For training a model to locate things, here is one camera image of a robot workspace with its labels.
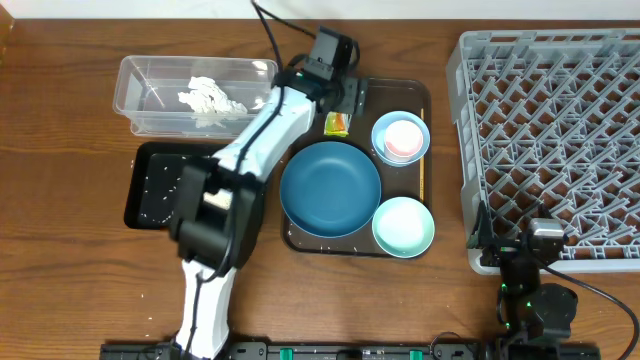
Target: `pink cup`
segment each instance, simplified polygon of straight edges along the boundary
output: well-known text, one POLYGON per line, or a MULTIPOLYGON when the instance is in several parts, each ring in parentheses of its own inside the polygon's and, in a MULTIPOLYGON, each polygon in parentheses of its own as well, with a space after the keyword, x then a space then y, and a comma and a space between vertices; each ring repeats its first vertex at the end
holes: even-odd
POLYGON ((384 155, 391 161, 409 162, 420 151, 424 138, 418 125, 398 120, 384 134, 384 155))

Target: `white cloth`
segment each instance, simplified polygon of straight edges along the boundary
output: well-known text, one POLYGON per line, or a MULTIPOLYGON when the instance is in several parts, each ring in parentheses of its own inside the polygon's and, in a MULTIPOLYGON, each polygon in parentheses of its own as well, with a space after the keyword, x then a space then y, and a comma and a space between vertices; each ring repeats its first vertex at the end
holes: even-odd
MULTIPOLYGON (((208 77, 192 77, 189 81, 191 92, 178 93, 178 100, 191 107, 196 114, 237 115, 246 114, 247 108, 239 102, 229 100, 227 94, 222 91, 215 80, 208 77)), ((193 116, 196 127, 218 125, 225 127, 218 119, 211 116, 193 116)))

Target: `brown tray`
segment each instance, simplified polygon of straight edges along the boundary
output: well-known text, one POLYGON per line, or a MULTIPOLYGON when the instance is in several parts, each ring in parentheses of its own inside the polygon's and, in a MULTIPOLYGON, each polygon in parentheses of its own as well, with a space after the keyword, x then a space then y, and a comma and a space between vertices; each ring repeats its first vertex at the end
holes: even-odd
MULTIPOLYGON (((295 155, 303 148, 320 141, 341 141, 353 145, 373 160, 382 181, 382 202, 407 196, 421 201, 431 211, 431 147, 426 155, 405 167, 392 167, 380 160, 371 144, 373 124, 391 111, 408 111, 420 116, 431 132, 431 97, 422 83, 415 80, 369 79, 364 113, 354 116, 345 138, 324 135, 325 115, 318 115, 313 126, 291 146, 295 155)), ((362 229, 340 238, 313 236, 284 215, 282 239, 293 250, 332 255, 391 257, 382 250, 373 237, 371 221, 362 229)))

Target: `small bowl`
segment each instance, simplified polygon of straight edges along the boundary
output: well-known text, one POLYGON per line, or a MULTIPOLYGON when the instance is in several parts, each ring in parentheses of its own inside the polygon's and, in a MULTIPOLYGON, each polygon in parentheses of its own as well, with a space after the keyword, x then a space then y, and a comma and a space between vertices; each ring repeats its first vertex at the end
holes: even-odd
POLYGON ((427 251, 436 232, 429 210, 408 197, 385 201, 376 210, 371 226, 378 246, 398 258, 412 258, 427 251))
POLYGON ((409 120, 398 120, 391 123, 384 134, 384 155, 387 159, 405 163, 420 151, 424 137, 418 125, 409 120), (408 140, 413 140, 407 147, 408 140))
POLYGON ((429 128, 427 125, 420 119, 420 117, 406 111, 393 111, 383 115, 378 121, 376 121, 375 125, 373 125, 373 130, 371 131, 371 143, 373 145, 373 149, 376 152, 376 155, 389 166, 402 167, 410 165, 416 161, 418 161, 424 154, 429 150, 429 145, 431 144, 431 135, 429 134, 429 128), (385 155, 385 141, 384 136, 387 128, 392 123, 399 120, 409 120, 414 124, 418 125, 420 131, 422 131, 422 146, 420 150, 411 156, 407 161, 399 162, 389 159, 385 155))

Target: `black tray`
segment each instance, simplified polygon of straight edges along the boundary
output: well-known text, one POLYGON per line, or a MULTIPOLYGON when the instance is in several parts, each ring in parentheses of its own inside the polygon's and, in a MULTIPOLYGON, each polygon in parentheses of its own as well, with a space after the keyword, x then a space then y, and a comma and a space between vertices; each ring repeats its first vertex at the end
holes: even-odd
MULTIPOLYGON (((349 136, 325 136, 325 116, 318 115, 307 134, 291 146, 295 155, 303 148, 320 141, 342 141, 364 151, 378 168, 382 181, 382 202, 406 196, 421 201, 431 211, 431 148, 426 155, 405 167, 392 167, 382 162, 373 150, 371 130, 382 115, 391 111, 412 112, 424 120, 431 132, 431 97, 428 90, 415 80, 369 79, 369 88, 362 116, 354 116, 349 136)), ((341 238, 327 239, 313 236, 284 215, 282 239, 293 250, 318 254, 391 257, 376 244, 371 221, 362 229, 341 238)))
POLYGON ((148 142, 140 145, 131 175, 124 223, 132 229, 169 226, 182 168, 192 156, 210 157, 224 144, 148 142))

